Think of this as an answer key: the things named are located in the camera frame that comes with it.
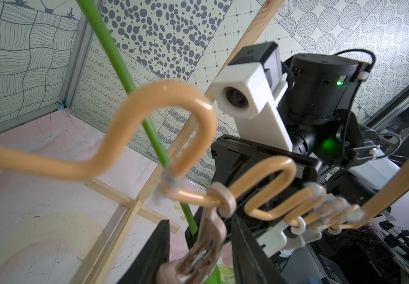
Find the floral table mat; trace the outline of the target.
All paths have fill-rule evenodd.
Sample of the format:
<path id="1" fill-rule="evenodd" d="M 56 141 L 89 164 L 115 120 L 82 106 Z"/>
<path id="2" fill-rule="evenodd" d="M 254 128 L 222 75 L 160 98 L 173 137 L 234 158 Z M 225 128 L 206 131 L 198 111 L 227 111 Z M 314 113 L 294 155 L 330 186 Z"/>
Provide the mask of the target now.
<path id="1" fill-rule="evenodd" d="M 60 159 L 91 158 L 103 133 L 66 111 L 57 111 L 0 134 L 0 145 Z M 98 180 L 135 199 L 157 163 L 126 147 Z M 188 227 L 180 206 L 147 198 L 144 205 L 180 226 L 170 234 L 170 260 L 187 251 Z M 0 170 L 0 284 L 89 284 L 115 237 L 126 208 L 69 182 Z M 104 283 L 124 275 L 157 225 L 136 215 Z"/>

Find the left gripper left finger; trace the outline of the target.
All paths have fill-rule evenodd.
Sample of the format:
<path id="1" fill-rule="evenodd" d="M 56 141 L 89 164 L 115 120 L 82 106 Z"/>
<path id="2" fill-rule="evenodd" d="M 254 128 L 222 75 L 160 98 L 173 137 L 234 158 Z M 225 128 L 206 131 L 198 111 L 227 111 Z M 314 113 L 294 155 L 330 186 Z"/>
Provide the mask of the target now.
<path id="1" fill-rule="evenodd" d="M 170 257 L 170 223 L 161 220 L 117 284 L 156 284 L 157 272 Z"/>

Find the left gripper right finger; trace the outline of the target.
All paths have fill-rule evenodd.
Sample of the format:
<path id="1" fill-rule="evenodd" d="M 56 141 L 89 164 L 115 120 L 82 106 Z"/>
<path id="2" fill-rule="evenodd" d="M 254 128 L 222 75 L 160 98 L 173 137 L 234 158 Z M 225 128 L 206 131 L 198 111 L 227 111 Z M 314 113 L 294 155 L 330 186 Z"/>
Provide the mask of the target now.
<path id="1" fill-rule="evenodd" d="M 238 216 L 231 220 L 232 261 L 238 284 L 276 284 L 278 272 Z"/>

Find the pink tulip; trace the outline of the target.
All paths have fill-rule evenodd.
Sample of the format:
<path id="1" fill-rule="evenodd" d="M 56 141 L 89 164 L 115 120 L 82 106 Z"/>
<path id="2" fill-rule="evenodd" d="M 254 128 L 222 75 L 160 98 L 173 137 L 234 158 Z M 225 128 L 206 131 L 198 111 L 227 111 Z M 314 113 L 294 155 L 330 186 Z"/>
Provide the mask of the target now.
<path id="1" fill-rule="evenodd" d="M 163 171 L 158 187 L 171 200 L 198 205 L 203 209 L 216 205 L 217 200 L 180 188 L 185 174 L 205 153 L 216 133 L 216 114 L 211 103 L 187 84 L 161 80 L 129 93 L 128 99 L 115 114 L 95 156 L 98 165 L 111 167 L 119 159 L 137 127 L 146 122 L 152 112 L 169 105 L 191 112 L 199 123 L 199 129 L 183 154 Z"/>

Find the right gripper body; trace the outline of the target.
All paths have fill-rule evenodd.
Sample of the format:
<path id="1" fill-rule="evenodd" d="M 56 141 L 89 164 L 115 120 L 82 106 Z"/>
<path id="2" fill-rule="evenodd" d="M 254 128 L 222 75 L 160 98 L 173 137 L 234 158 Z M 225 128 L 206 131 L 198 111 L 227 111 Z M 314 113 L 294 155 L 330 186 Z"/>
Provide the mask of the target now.
<path id="1" fill-rule="evenodd" d="M 305 214 L 323 201 L 318 160 L 260 143 L 224 135 L 210 147 L 215 185 L 232 194 L 234 215 L 256 237 L 272 230 L 274 242 L 290 227 L 302 234 Z"/>

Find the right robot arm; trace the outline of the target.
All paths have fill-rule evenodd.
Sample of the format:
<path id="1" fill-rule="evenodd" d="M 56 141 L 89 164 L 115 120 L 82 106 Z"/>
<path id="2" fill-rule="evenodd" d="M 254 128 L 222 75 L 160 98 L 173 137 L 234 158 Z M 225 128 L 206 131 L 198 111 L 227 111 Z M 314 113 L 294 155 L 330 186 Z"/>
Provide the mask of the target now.
<path id="1" fill-rule="evenodd" d="M 385 136 L 359 124 L 351 111 L 373 66 L 342 53 L 300 53 L 283 62 L 273 42 L 242 48 L 212 84 L 218 107 L 238 131 L 209 150 L 216 166 L 209 189 L 233 190 L 231 211 L 205 204 L 195 215 L 200 230 L 216 220 L 218 240 L 227 243 L 235 234 L 231 222 L 239 218 L 273 254 L 293 239 L 314 241 L 324 229 L 361 226 L 404 195 L 405 170 L 364 203 L 350 197 L 359 190 L 355 183 L 338 198 L 319 183 L 323 165 L 348 170 L 389 161 L 378 153 Z"/>

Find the wooden clothes rack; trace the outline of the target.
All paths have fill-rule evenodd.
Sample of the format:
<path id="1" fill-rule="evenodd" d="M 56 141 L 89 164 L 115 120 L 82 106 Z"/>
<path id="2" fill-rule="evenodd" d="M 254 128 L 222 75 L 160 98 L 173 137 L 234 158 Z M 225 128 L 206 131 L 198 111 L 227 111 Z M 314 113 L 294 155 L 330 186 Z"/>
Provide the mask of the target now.
<path id="1" fill-rule="evenodd" d="M 252 45 L 256 42 L 261 33 L 268 26 L 269 22 L 274 18 L 275 14 L 281 8 L 283 3 L 283 1 L 266 1 L 263 4 L 253 21 L 250 23 L 249 27 L 246 29 L 243 36 L 240 38 L 239 42 L 236 44 L 230 56 L 223 64 L 221 70 L 228 66 L 231 60 L 234 59 L 236 54 L 243 47 Z M 126 93 L 135 91 L 136 87 L 134 85 L 134 82 L 125 63 L 121 58 L 116 44 L 113 42 L 113 39 L 109 34 L 106 24 L 103 22 L 100 13 L 98 12 L 98 9 L 92 1 L 79 1 L 78 4 L 82 9 L 84 15 L 86 16 L 87 21 L 89 22 L 97 38 L 100 40 L 104 51 L 107 53 L 107 56 L 124 87 L 124 91 Z M 170 160 L 175 158 L 179 154 L 179 151 L 185 145 L 192 133 L 197 129 L 199 123 L 194 116 L 189 117 L 189 119 L 179 132 L 179 135 L 167 151 L 164 150 L 151 121 L 146 120 L 146 122 L 143 123 L 143 126 L 150 139 L 151 144 L 155 149 L 158 150 L 161 164 L 156 167 L 155 171 L 153 171 L 152 175 L 148 179 L 148 182 L 146 182 L 145 186 L 140 191 L 137 199 L 135 201 L 129 202 L 128 215 L 122 220 L 121 228 L 117 230 L 115 239 L 111 241 L 109 250 L 103 255 L 103 259 L 98 265 L 96 273 L 92 276 L 93 284 L 102 284 L 105 280 L 107 274 L 109 273 L 109 265 L 115 259 L 116 253 L 119 251 L 129 228 L 132 226 L 135 215 L 139 213 L 139 209 L 143 205 L 144 201 L 154 190 L 154 182 L 160 178 L 163 167 L 168 166 L 170 164 Z"/>

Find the wooden wavy clothes hanger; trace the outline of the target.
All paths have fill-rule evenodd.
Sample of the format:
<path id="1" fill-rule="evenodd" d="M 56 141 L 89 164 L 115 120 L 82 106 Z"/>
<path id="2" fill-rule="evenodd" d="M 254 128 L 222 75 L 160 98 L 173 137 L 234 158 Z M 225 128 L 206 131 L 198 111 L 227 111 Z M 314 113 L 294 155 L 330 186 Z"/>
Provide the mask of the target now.
<path id="1" fill-rule="evenodd" d="M 133 92 L 115 114 L 98 152 L 91 159 L 82 162 L 56 160 L 0 147 L 0 169 L 72 181 L 99 176 L 118 161 L 138 125 L 151 112 L 168 105 L 191 112 L 199 129 L 182 155 L 167 167 L 161 191 L 172 200 L 223 209 L 221 198 L 195 194 L 177 186 L 178 181 L 198 162 L 215 137 L 216 114 L 210 101 L 197 89 L 176 81 L 162 80 Z M 342 229 L 360 228 L 408 190 L 409 159 L 391 181 L 363 205 L 363 218 L 350 221 L 343 214 L 332 220 L 331 226 Z"/>

